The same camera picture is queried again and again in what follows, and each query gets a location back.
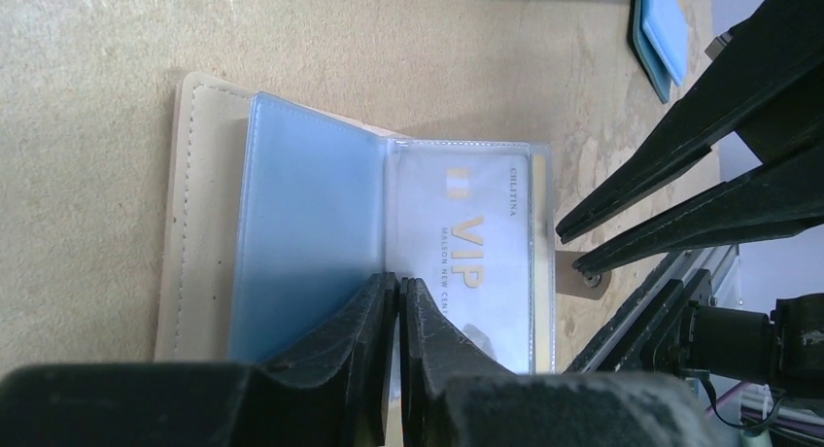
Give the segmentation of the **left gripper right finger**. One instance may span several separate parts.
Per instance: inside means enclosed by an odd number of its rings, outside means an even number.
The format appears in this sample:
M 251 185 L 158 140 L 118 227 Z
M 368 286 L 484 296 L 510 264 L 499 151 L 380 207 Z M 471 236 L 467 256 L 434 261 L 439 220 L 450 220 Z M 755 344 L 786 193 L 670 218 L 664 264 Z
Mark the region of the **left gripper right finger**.
M 424 280 L 399 288 L 401 422 L 406 446 L 489 446 L 488 389 L 514 373 L 488 357 L 439 311 Z

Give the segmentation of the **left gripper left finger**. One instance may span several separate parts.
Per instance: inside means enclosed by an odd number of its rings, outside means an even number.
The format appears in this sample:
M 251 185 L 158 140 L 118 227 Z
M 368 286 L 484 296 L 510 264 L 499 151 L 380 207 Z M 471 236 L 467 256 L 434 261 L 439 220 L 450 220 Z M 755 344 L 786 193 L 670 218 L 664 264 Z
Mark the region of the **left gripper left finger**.
M 346 305 L 263 369 L 273 383 L 257 439 L 271 446 L 382 446 L 399 283 L 374 274 Z

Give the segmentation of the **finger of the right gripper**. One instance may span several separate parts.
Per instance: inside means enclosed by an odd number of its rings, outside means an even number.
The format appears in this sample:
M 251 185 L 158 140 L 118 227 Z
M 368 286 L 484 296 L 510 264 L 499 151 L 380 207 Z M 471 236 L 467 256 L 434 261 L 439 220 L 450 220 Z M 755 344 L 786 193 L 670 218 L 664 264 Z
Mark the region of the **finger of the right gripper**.
M 556 232 L 563 243 L 687 172 L 719 139 L 823 63 L 823 0 L 764 0 L 631 158 Z
M 821 224 L 821 164 L 759 167 L 619 234 L 573 268 L 593 276 L 658 254 L 786 238 Z

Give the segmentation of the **white VIP card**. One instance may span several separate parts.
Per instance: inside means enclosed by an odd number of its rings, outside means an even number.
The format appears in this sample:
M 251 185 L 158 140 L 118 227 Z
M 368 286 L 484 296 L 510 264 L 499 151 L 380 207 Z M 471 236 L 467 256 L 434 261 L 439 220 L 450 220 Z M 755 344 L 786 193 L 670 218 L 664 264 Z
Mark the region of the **white VIP card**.
M 396 156 L 386 262 L 423 279 L 441 314 L 521 373 L 532 368 L 528 168 L 523 155 Z

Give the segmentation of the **beige snap card holder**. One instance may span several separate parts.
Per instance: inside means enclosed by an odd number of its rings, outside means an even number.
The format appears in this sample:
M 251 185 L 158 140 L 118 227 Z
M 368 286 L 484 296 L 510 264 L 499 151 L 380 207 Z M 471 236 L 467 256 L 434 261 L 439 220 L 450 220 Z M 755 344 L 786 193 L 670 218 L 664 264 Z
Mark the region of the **beige snap card holder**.
M 532 368 L 557 370 L 547 144 L 413 139 L 201 73 L 176 91 L 154 356 L 263 361 L 388 269 L 391 170 L 408 152 L 528 160 Z

